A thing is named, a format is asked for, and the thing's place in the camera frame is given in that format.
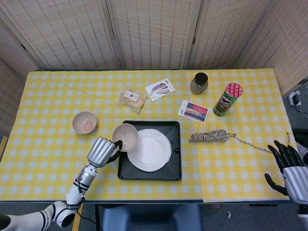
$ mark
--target rope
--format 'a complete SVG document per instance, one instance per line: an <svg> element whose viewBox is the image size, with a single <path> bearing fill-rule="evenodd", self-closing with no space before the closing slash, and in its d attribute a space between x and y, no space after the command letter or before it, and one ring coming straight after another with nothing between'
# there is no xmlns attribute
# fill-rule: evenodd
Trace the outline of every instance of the rope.
<svg viewBox="0 0 308 231"><path fill-rule="evenodd" d="M248 144L251 147L256 148L258 150L271 153L270 150L267 150L265 148L259 148L253 145L252 143L237 138L235 133L229 133L222 129L204 133L193 133L191 138L189 139L189 142L226 142L229 137L233 137L237 139L239 142ZM290 135L288 132L287 132L287 137L288 137L288 145L290 145Z"/></svg>

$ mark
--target green can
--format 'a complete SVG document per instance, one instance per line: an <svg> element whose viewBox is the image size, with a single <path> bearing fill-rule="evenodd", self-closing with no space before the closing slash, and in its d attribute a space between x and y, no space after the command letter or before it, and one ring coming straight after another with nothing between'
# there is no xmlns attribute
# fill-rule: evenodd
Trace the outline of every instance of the green can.
<svg viewBox="0 0 308 231"><path fill-rule="evenodd" d="M243 88L237 83L229 83L218 100L213 112L217 116L224 116L235 101L242 95Z"/></svg>

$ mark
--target yellow checkered tablecloth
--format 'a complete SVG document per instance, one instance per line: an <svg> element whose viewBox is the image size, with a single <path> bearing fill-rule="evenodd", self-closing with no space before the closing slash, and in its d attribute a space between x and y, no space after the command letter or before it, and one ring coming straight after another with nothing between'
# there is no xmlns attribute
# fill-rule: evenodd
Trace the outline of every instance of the yellow checkered tablecloth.
<svg viewBox="0 0 308 231"><path fill-rule="evenodd" d="M65 200L65 194L98 136L111 139L124 120L177 120L181 126L181 181L119 180L117 161L98 169L86 194L89 201L183 200L204 202L288 199L264 179L270 173L283 183L273 156L233 138L226 143L189 143L193 132L225 129L257 146L274 139L296 147L272 69L203 70L209 87L190 92L197 70L54 71L28 75L16 122L0 163L0 200ZM140 114L116 101L121 87L145 92L145 87L169 78L176 91L155 101L148 97ZM238 82L243 95L225 117L212 113L226 85ZM201 124L178 115L182 100L208 107ZM91 111L98 127L90 135L76 134L72 119Z"/></svg>

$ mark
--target silver robotic hand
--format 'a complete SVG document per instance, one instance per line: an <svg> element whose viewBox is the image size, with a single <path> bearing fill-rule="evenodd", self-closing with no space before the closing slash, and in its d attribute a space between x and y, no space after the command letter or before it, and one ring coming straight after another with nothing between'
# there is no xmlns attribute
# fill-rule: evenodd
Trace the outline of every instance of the silver robotic hand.
<svg viewBox="0 0 308 231"><path fill-rule="evenodd" d="M121 150L122 141L113 143L99 137L88 154L89 164L83 167L66 194L67 204L57 201L46 209L31 214L0 215L0 231L44 231L52 221L60 227L67 227L72 223L76 211L85 201L84 195L97 175L97 168L104 167L119 156L120 152L117 152L111 157L116 147Z"/></svg>
<svg viewBox="0 0 308 231"><path fill-rule="evenodd" d="M304 166L298 152L292 147L274 141L278 148L268 145L282 173L285 187L277 185L269 174L265 179L270 187L299 205L297 211L304 227L308 230L308 167Z"/></svg>

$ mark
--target plastic bag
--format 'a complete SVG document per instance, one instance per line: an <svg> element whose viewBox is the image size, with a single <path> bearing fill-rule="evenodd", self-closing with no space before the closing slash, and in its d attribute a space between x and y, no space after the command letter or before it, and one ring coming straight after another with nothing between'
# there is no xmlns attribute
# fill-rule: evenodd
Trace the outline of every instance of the plastic bag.
<svg viewBox="0 0 308 231"><path fill-rule="evenodd" d="M117 104L124 104L127 107L133 109L135 112L139 113L146 95L141 94L140 92L133 91L132 89L122 88Z"/></svg>

